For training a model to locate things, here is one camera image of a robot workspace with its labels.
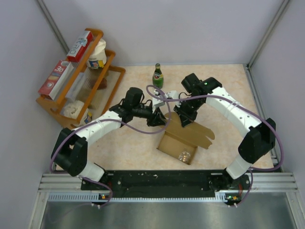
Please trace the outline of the clear plastic wrapper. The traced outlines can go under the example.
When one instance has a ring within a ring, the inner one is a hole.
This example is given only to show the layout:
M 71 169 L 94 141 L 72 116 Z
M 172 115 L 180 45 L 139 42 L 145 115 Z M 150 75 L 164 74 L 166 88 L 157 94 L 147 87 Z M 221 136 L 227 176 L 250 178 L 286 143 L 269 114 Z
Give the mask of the clear plastic wrapper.
M 179 154 L 178 159 L 186 164 L 189 164 L 189 161 L 191 159 L 191 154 L 187 151 L 182 151 Z

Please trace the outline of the orange wooden rack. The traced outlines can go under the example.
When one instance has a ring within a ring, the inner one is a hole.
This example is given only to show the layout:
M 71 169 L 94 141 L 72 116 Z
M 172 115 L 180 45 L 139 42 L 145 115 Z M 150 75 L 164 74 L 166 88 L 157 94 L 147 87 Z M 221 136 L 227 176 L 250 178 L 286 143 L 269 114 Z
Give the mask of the orange wooden rack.
M 79 62 L 71 62 L 74 69 L 61 87 L 54 100 L 40 95 L 36 102 L 52 116 L 63 128 L 67 125 L 79 123 L 85 110 L 92 112 L 92 120 L 104 114 L 118 90 L 126 70 L 113 66 L 112 61 L 116 53 L 105 48 L 107 62 L 103 68 L 91 69 L 87 67 L 87 60 L 94 51 L 97 43 L 103 38 L 103 31 L 86 28 L 91 31 L 93 40 Z M 84 106 L 77 119 L 67 118 L 63 109 L 69 102 L 79 100 Z

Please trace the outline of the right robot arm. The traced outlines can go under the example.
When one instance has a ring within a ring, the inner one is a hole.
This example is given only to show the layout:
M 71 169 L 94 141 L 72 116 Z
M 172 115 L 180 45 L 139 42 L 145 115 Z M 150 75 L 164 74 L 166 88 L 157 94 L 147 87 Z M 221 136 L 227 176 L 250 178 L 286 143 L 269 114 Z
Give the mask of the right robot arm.
M 188 100 L 178 102 L 174 107 L 182 127 L 193 123 L 198 109 L 203 104 L 208 104 L 231 122 L 243 138 L 238 147 L 238 155 L 225 169 L 225 175 L 222 177 L 226 188 L 235 188 L 240 183 L 240 176 L 274 148 L 276 129 L 274 120 L 260 119 L 253 113 L 247 112 L 213 77 L 203 81 L 192 73 L 182 80 L 182 86 L 190 94 Z

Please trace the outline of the red white box upper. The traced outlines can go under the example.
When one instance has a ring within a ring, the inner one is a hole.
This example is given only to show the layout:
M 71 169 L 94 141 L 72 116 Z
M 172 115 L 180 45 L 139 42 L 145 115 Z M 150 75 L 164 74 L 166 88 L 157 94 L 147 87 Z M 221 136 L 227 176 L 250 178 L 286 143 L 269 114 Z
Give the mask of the red white box upper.
M 92 32 L 84 30 L 83 33 L 78 36 L 73 46 L 70 48 L 69 52 L 67 53 L 68 61 L 79 62 L 92 40 L 93 40 Z

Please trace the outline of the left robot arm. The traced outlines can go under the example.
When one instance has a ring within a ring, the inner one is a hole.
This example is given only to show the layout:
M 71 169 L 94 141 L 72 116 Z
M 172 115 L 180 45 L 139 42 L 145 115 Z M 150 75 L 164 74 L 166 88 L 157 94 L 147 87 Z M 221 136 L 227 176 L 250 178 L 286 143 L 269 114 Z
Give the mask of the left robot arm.
M 97 189 L 105 188 L 108 184 L 106 171 L 88 160 L 89 146 L 109 132 L 127 125 L 134 117 L 146 119 L 148 126 L 166 125 L 161 110 L 143 103 L 142 97 L 141 89 L 131 87 L 119 104 L 99 118 L 73 130 L 62 129 L 51 155 L 51 164 L 60 166 L 72 177 L 90 179 Z

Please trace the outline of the red white box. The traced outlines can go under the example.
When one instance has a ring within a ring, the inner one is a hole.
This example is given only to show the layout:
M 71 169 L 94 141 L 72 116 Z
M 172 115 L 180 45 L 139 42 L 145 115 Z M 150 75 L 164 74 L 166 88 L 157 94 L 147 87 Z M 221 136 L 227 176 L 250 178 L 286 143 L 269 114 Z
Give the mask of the red white box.
M 61 87 L 72 73 L 74 67 L 71 62 L 59 60 L 38 93 L 48 99 L 54 100 Z
M 78 36 L 73 46 L 70 48 L 69 52 L 67 53 L 68 61 L 79 62 L 92 40 L 93 40 L 92 32 L 84 30 L 83 33 Z

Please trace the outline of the brown cardboard box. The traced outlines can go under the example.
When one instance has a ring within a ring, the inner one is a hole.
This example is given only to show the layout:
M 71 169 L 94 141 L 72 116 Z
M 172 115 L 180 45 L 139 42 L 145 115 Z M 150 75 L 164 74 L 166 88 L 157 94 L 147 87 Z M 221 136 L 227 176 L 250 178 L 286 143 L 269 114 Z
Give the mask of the brown cardboard box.
M 182 127 L 180 118 L 175 112 L 171 113 L 170 118 L 157 149 L 177 160 L 182 151 L 187 151 L 191 154 L 187 164 L 190 165 L 198 148 L 208 149 L 212 145 L 215 134 L 211 129 L 197 122 Z

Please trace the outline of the red white box lower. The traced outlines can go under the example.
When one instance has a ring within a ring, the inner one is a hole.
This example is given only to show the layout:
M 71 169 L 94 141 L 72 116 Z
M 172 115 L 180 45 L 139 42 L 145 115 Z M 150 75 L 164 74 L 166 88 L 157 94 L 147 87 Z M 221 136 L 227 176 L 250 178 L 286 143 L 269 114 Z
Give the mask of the red white box lower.
M 61 87 L 72 73 L 74 67 L 71 62 L 59 60 L 38 93 L 48 99 L 54 100 Z

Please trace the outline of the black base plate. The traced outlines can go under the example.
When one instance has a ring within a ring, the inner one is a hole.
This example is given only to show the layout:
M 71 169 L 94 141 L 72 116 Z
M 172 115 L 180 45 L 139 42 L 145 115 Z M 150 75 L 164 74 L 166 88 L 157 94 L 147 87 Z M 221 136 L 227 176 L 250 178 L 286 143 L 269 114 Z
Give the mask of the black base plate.
M 214 197 L 216 191 L 242 186 L 221 170 L 109 170 L 100 182 L 114 198 Z

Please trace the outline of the green glass bottle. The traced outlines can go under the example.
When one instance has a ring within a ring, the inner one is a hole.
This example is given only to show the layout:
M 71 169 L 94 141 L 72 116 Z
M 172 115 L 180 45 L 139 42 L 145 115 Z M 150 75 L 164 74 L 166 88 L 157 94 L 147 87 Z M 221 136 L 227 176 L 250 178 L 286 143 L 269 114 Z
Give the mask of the green glass bottle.
M 155 70 L 152 76 L 152 83 L 154 86 L 160 89 L 163 88 L 164 78 L 163 73 L 161 71 L 161 65 L 159 63 L 155 65 Z

